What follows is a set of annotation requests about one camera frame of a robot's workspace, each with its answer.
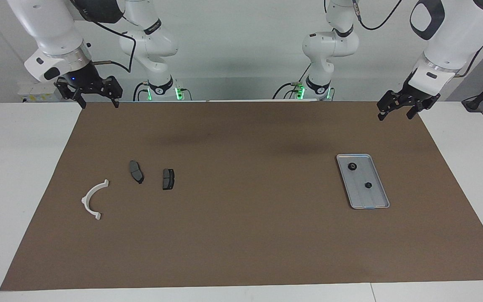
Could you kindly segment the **silver metal tray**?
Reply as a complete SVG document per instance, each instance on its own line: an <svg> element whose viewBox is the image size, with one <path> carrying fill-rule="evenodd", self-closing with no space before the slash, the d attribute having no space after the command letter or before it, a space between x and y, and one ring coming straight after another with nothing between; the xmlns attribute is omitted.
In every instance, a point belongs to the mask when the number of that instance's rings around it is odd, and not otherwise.
<svg viewBox="0 0 483 302"><path fill-rule="evenodd" d="M372 157L368 154L338 154L336 156L349 205L355 210L389 208L390 203ZM348 169L348 163L357 170ZM366 182L372 188L365 188Z"/></svg>

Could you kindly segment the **white power strip box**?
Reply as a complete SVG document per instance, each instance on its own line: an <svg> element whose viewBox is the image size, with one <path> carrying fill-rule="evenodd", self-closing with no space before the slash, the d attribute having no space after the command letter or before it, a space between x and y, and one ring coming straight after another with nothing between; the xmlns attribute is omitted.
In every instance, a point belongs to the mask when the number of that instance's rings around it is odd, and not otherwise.
<svg viewBox="0 0 483 302"><path fill-rule="evenodd" d="M20 84L17 95L21 102L55 103L62 102L63 98L53 82Z"/></svg>

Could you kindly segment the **elongated grey brake pad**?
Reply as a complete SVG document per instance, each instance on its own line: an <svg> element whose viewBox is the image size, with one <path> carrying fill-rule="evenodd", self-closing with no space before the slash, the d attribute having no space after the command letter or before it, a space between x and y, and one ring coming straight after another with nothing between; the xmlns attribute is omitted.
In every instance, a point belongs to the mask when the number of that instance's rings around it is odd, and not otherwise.
<svg viewBox="0 0 483 302"><path fill-rule="evenodd" d="M142 184L144 181L144 174L140 168L140 165L137 161L132 160L129 162L129 171L132 178L138 182L138 184Z"/></svg>

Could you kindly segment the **brown table mat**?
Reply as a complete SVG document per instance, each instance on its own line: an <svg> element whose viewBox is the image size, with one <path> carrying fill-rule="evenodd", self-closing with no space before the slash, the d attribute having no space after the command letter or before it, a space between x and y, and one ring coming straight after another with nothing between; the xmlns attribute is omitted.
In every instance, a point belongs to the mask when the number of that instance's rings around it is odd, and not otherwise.
<svg viewBox="0 0 483 302"><path fill-rule="evenodd" d="M424 123L377 112L90 103L0 289L483 280L483 225ZM338 154L372 157L389 208L350 207ZM98 221L81 199L105 179Z"/></svg>

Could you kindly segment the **white curved plastic bracket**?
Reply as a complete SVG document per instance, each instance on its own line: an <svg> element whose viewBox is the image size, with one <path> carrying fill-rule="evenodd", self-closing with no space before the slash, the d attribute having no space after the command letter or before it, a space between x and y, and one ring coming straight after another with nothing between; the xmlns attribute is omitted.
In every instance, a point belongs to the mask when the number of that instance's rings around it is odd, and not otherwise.
<svg viewBox="0 0 483 302"><path fill-rule="evenodd" d="M84 208L86 209L86 212L88 212L89 214L94 216L94 218L98 221L101 219L101 213L98 212L98 211L92 210L92 208L90 206L90 202L91 202L92 196L97 191L99 191L103 188L106 188L108 186L109 186L109 180L105 179L102 183L96 184L94 187L90 188L89 191L86 193L86 195L84 195L84 197L82 197L82 199L81 199L81 203L83 204Z"/></svg>

